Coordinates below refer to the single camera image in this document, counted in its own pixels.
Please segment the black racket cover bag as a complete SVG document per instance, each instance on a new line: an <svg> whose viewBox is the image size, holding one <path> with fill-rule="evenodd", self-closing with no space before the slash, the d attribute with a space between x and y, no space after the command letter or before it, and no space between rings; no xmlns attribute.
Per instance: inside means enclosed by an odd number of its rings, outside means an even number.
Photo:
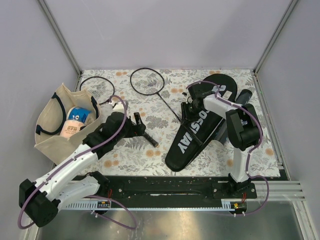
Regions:
<svg viewBox="0 0 320 240"><path fill-rule="evenodd" d="M204 80L217 84L219 93L221 96L226 96L227 100L232 102L235 100L238 86L232 77L215 73ZM190 123L188 127L202 142L201 145L193 139L183 126L180 126L165 157L166 166L174 172L180 172L186 168L217 135L223 121L222 117L211 111L201 111L199 113L198 120Z"/></svg>

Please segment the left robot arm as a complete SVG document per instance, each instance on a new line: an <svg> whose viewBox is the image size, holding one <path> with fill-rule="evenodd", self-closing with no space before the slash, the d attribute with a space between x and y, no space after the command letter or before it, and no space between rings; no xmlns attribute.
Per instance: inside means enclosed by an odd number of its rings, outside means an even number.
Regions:
<svg viewBox="0 0 320 240"><path fill-rule="evenodd" d="M20 215L27 214L33 224L44 227L62 208L73 202L93 195L108 197L111 192L109 180L98 171L88 173L72 185L69 182L113 150L120 140L143 136L146 126L140 114L134 113L134 118L135 123L124 113L114 111L56 168L35 181L25 179L19 185L18 192Z"/></svg>

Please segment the badminton racket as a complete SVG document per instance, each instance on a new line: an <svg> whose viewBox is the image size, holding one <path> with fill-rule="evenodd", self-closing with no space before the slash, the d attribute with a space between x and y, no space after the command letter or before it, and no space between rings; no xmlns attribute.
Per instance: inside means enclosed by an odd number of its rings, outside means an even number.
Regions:
<svg viewBox="0 0 320 240"><path fill-rule="evenodd" d="M102 143L109 138L111 138L108 142L109 144L116 143L123 138L131 138L121 137L120 135L126 118L129 118L130 115L128 113L113 112L112 107L109 105L110 101L121 102L117 97L113 97L115 95L115 86L110 80L102 76L88 77L81 82L79 89L88 90L97 103L108 110L105 122L97 130L98 136L102 137L98 143ZM127 111L128 102L124 101L122 104L124 105L124 112ZM144 134L139 134L138 137L140 136L144 137L153 147L159 145L146 131Z"/></svg>
<svg viewBox="0 0 320 240"><path fill-rule="evenodd" d="M163 115L175 117L177 122L185 130L199 146L203 142L196 136L196 134L187 126L186 123L181 123L182 118L174 111L174 109L161 96L161 92L165 88L164 77L156 70L149 67L141 67L134 70L129 78L132 89L139 95L143 96L147 106L151 110L157 110Z"/></svg>

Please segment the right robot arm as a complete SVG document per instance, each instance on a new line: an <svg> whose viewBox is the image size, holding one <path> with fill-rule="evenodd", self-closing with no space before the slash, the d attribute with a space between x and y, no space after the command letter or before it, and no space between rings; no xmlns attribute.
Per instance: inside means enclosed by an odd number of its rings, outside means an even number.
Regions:
<svg viewBox="0 0 320 240"><path fill-rule="evenodd" d="M263 131L252 104L240 105L229 101L218 92L188 91L191 99L181 104L183 125L195 122L200 111L210 111L225 119L229 142L233 146L233 168L228 194L239 198L246 191L243 183L252 178L249 174L251 153L262 142Z"/></svg>

